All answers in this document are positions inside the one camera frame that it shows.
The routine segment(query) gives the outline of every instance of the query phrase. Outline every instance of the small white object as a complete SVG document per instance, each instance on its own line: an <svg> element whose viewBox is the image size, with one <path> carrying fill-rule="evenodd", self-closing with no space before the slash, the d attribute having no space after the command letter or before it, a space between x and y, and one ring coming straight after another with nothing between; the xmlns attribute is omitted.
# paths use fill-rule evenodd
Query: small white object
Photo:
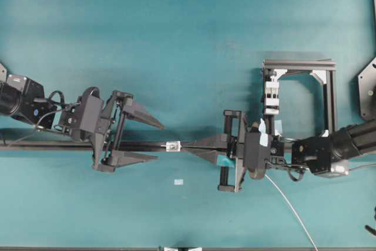
<svg viewBox="0 0 376 251"><path fill-rule="evenodd" d="M327 84L327 72L325 70L312 70L310 75L318 80L321 85Z"/></svg>
<svg viewBox="0 0 376 251"><path fill-rule="evenodd" d="M174 185L184 185L184 179L175 179Z"/></svg>
<svg viewBox="0 0 376 251"><path fill-rule="evenodd" d="M268 135L266 134L265 121L262 120L262 119L260 119L260 126L258 126L258 131L261 132L260 145L267 147L268 146Z"/></svg>
<svg viewBox="0 0 376 251"><path fill-rule="evenodd" d="M265 115L278 115L280 111L278 109L272 109L272 108L265 108L264 114Z"/></svg>
<svg viewBox="0 0 376 251"><path fill-rule="evenodd" d="M265 98L266 106L280 106L280 100L278 98Z"/></svg>
<svg viewBox="0 0 376 251"><path fill-rule="evenodd" d="M282 135L283 134L282 120L275 120L274 128L275 128L276 135Z"/></svg>
<svg viewBox="0 0 376 251"><path fill-rule="evenodd" d="M329 130L325 130L324 132L323 132L323 134L321 134L321 137L322 138L327 138L329 136Z"/></svg>
<svg viewBox="0 0 376 251"><path fill-rule="evenodd" d="M270 76L271 80L273 82L276 82L277 80L280 79L285 73L287 73L287 69L274 69L276 75L275 76Z"/></svg>
<svg viewBox="0 0 376 251"><path fill-rule="evenodd" d="M166 142L166 152L180 152L182 149L182 144L180 141L167 141Z"/></svg>
<svg viewBox="0 0 376 251"><path fill-rule="evenodd" d="M345 172L345 167L343 166L335 166L335 171L338 173L344 173Z"/></svg>
<svg viewBox="0 0 376 251"><path fill-rule="evenodd" d="M265 88L279 88L279 82L265 82Z"/></svg>

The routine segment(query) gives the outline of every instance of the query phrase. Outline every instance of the white label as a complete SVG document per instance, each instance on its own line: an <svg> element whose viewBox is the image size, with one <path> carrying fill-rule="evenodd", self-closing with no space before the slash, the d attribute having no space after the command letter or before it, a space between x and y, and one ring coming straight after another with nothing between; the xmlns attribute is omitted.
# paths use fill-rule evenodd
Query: white label
<svg viewBox="0 0 376 251"><path fill-rule="evenodd" d="M260 145L267 147L268 146L268 135L266 134L265 122L262 119L260 119L260 126L258 127L258 131L261 133Z"/></svg>
<svg viewBox="0 0 376 251"><path fill-rule="evenodd" d="M174 185L184 185L184 179L175 179Z"/></svg>

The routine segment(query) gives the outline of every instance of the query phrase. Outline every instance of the black plastic part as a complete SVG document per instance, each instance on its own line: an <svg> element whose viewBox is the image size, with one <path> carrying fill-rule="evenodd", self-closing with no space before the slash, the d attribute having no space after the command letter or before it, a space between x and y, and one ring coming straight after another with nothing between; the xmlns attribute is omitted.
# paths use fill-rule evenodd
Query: black plastic part
<svg viewBox="0 0 376 251"><path fill-rule="evenodd" d="M341 128L332 133L329 138L332 143L333 154L335 154L336 158L350 159L361 155L358 148L353 143L348 128Z"/></svg>
<svg viewBox="0 0 376 251"><path fill-rule="evenodd" d="M274 138L271 141L271 146L270 146L270 155L272 157L284 157L284 143L278 141L277 138Z"/></svg>
<svg viewBox="0 0 376 251"><path fill-rule="evenodd" d="M327 176L331 173L332 153L329 138L313 137L293 144L291 162L307 165L314 175Z"/></svg>
<svg viewBox="0 0 376 251"><path fill-rule="evenodd" d="M99 98L98 88L88 88L78 99L79 105L71 111L63 111L59 126L69 128L71 137L76 141L86 139L86 133L95 133L103 101Z"/></svg>
<svg viewBox="0 0 376 251"><path fill-rule="evenodd" d="M246 132L243 166L253 179L262 179L266 173L266 161L270 161L271 136L267 135L267 146L260 144L260 132Z"/></svg>
<svg viewBox="0 0 376 251"><path fill-rule="evenodd" d="M224 113L224 130L223 133L228 134L231 136L232 127L233 127L233 118L230 115L226 115ZM220 176L219 176L219 186L218 190L220 189L220 186L227 186L229 184L229 167L221 167Z"/></svg>
<svg viewBox="0 0 376 251"><path fill-rule="evenodd" d="M21 92L7 83L0 83L0 113L11 115L21 102Z"/></svg>
<svg viewBox="0 0 376 251"><path fill-rule="evenodd" d="M368 225L365 225L364 227L365 227L365 229L366 229L370 234L372 234L373 236L376 236L376 229L373 229L373 228L371 228L371 227L368 226Z"/></svg>
<svg viewBox="0 0 376 251"><path fill-rule="evenodd" d="M9 75L6 83L1 84L0 112L12 118L36 125L45 114L53 112L56 106L48 102L34 102L35 99L44 99L43 86L25 76ZM39 126L50 129L55 114L43 118Z"/></svg>
<svg viewBox="0 0 376 251"><path fill-rule="evenodd" d="M376 120L352 126L348 133L360 154L376 151Z"/></svg>

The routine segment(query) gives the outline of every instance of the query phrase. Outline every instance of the black cable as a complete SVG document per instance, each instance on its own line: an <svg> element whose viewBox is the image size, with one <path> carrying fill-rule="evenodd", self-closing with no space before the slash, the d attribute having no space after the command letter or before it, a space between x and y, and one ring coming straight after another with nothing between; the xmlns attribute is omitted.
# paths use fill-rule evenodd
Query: black cable
<svg viewBox="0 0 376 251"><path fill-rule="evenodd" d="M60 96L60 106L62 108L64 108L65 106L65 98L64 98L64 93L61 92L61 91L53 91L51 92L51 94L49 95L48 99L52 102L56 102L56 101L53 101L52 98L55 96L55 94L58 94Z"/></svg>
<svg viewBox="0 0 376 251"><path fill-rule="evenodd" d="M271 166L283 167L283 168L287 168L287 169L294 169L294 167L296 167L296 168L302 168L302 169L309 169L309 167L307 165L288 164L288 163L286 163L286 161L283 164L276 164L276 163L271 163L271 162L269 162L269 161L266 160L266 163L268 163Z"/></svg>

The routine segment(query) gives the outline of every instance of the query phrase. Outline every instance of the metal frame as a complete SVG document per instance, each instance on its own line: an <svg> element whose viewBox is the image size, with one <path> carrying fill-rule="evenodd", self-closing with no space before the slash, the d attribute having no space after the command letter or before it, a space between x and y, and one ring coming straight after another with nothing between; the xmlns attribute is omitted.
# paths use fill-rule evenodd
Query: metal frame
<svg viewBox="0 0 376 251"><path fill-rule="evenodd" d="M323 133L323 136L327 136L338 128L334 61L330 59L323 61L266 59L264 60L263 69L264 93L267 92L266 86L268 81L274 80L275 82L278 82L283 76L295 75L298 73L309 73L323 86L325 115L325 132ZM276 95L276 99L279 99L278 90L276 90ZM267 133L275 136L278 135L274 128L275 115L268 114L265 111L265 108L268 107L265 100L266 99L264 98L264 120L267 125Z"/></svg>

